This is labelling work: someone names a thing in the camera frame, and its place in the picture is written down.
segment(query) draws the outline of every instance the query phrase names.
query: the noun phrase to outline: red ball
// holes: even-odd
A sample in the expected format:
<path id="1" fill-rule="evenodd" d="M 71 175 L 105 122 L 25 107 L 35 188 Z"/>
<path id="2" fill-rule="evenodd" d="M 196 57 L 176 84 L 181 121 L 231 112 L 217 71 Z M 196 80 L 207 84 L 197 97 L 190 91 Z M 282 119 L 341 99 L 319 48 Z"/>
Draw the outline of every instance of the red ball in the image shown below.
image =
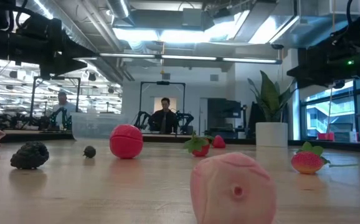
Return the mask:
<path id="1" fill-rule="evenodd" d="M 121 124 L 111 133 L 110 149 L 121 159 L 132 159 L 143 149 L 143 134 L 130 124 Z"/>

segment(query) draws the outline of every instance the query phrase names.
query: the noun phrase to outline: strawberry leaves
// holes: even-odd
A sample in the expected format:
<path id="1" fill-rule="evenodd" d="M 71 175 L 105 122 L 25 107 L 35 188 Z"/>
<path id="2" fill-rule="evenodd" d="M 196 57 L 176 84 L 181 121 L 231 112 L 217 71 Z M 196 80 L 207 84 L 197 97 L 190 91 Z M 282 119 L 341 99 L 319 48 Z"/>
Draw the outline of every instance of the strawberry leaves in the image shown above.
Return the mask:
<path id="1" fill-rule="evenodd" d="M 310 142 L 305 142 L 302 145 L 302 149 L 299 149 L 296 153 L 298 154 L 299 152 L 312 152 L 314 154 L 316 154 L 317 156 L 320 157 L 320 159 L 323 160 L 324 164 L 330 164 L 331 161 L 325 159 L 323 156 L 321 156 L 324 153 L 324 148 L 321 146 L 312 146 Z"/>
<path id="2" fill-rule="evenodd" d="M 184 143 L 184 148 L 187 149 L 189 153 L 192 153 L 193 151 L 201 152 L 202 147 L 210 144 L 213 139 L 214 138 L 211 136 L 199 137 L 194 131 L 191 139 Z"/>

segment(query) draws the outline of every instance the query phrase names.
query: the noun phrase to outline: red object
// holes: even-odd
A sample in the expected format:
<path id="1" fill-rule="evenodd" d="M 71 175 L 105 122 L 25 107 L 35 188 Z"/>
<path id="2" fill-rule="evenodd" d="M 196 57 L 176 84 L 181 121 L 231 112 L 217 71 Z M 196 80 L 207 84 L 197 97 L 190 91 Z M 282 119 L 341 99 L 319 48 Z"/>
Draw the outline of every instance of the red object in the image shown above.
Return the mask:
<path id="1" fill-rule="evenodd" d="M 318 140 L 334 141 L 335 135 L 334 133 L 318 133 L 317 138 Z"/>
<path id="2" fill-rule="evenodd" d="M 324 161 L 312 152 L 299 152 L 292 157 L 292 167 L 301 174 L 314 174 L 319 171 Z"/>
<path id="3" fill-rule="evenodd" d="M 143 149 L 143 134 L 130 124 L 121 124 L 111 133 L 110 149 L 121 159 L 132 159 Z"/>
<path id="4" fill-rule="evenodd" d="M 209 148 L 211 147 L 210 144 L 207 144 L 206 146 L 203 146 L 202 147 L 202 150 L 201 151 L 197 151 L 197 150 L 194 150 L 192 152 L 192 155 L 194 155 L 195 157 L 203 157 L 203 156 L 206 156 L 207 153 L 209 152 Z"/>
<path id="5" fill-rule="evenodd" d="M 222 136 L 217 135 L 215 137 L 215 139 L 213 140 L 212 143 L 213 147 L 218 148 L 218 149 L 224 149 L 225 148 L 225 142 L 224 139 L 222 138 Z"/>

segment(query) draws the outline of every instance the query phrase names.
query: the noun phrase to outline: plush strawberry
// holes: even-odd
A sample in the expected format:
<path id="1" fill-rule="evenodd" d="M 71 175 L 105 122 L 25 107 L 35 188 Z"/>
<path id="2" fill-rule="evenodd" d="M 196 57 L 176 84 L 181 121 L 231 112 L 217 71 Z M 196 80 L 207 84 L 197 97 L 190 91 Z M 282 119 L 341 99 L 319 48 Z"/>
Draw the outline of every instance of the plush strawberry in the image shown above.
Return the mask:
<path id="1" fill-rule="evenodd" d="M 292 167 L 301 174 L 314 174 L 324 166 L 324 160 L 313 152 L 299 152 L 292 157 Z"/>
<path id="2" fill-rule="evenodd" d="M 184 147 L 196 157 L 206 156 L 211 146 L 209 142 L 211 139 L 210 136 L 199 137 L 194 131 L 191 139 L 184 143 Z"/>
<path id="3" fill-rule="evenodd" d="M 222 138 L 222 136 L 217 135 L 215 139 L 213 139 L 212 146 L 218 149 L 224 149 L 225 148 L 225 142 Z"/>
<path id="4" fill-rule="evenodd" d="M 305 142 L 291 160 L 292 167 L 301 174 L 315 174 L 325 164 L 330 163 L 322 157 L 324 149 L 321 146 L 313 147 L 309 142 Z"/>

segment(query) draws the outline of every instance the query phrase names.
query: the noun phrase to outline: white planter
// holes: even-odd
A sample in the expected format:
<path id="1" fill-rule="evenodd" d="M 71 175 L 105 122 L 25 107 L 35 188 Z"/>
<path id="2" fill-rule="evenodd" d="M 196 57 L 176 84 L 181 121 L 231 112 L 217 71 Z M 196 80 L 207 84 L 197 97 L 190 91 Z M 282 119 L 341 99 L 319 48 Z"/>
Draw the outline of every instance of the white planter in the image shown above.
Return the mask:
<path id="1" fill-rule="evenodd" d="M 288 147 L 288 124 L 256 123 L 256 146 Z"/>

